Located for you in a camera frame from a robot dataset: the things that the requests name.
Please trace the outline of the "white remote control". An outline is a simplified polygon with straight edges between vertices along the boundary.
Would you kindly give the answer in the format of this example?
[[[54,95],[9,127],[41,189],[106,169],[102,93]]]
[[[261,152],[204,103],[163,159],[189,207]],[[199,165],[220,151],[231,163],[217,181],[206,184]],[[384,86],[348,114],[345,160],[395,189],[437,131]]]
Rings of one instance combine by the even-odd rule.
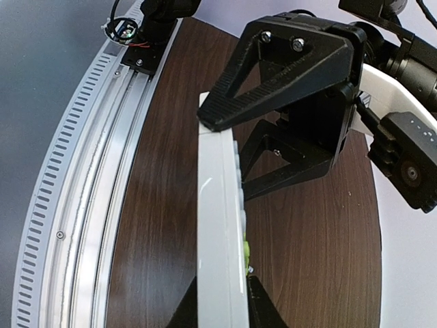
[[[232,130],[199,125],[197,318],[199,327],[248,327],[247,242],[238,144]]]

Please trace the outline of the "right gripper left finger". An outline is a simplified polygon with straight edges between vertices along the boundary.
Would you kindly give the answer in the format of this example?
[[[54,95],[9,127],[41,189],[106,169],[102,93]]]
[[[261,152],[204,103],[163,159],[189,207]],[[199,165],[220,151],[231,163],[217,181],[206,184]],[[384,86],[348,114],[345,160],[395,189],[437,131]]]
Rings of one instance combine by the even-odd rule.
[[[194,277],[167,328],[198,328],[197,310],[197,277]]]

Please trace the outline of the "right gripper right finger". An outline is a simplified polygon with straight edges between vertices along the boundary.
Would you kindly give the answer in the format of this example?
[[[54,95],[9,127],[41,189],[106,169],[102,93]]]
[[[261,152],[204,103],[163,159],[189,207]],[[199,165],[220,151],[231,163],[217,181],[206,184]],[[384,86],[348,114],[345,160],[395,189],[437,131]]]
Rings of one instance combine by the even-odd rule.
[[[288,328],[271,301],[262,283],[255,275],[246,279],[250,328]]]

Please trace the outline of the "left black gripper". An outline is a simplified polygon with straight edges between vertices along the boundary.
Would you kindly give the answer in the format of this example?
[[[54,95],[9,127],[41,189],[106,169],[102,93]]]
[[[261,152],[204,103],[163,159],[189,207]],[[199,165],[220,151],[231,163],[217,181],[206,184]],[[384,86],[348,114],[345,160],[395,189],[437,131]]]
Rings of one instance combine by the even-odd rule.
[[[197,112],[211,131],[260,120],[240,157],[245,200],[325,176],[343,149],[358,94],[365,32],[353,25],[284,12],[248,23]],[[264,152],[287,163],[247,180]]]

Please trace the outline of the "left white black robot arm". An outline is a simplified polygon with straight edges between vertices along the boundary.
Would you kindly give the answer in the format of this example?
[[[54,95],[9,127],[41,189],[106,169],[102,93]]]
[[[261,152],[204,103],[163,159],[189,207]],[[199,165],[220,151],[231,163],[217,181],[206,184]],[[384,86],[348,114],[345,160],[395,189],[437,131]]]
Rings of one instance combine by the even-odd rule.
[[[436,49],[402,27],[405,1],[340,1],[350,24],[305,10],[246,25],[197,112],[214,132],[250,120],[246,200],[325,176],[350,130],[407,203],[436,207]]]

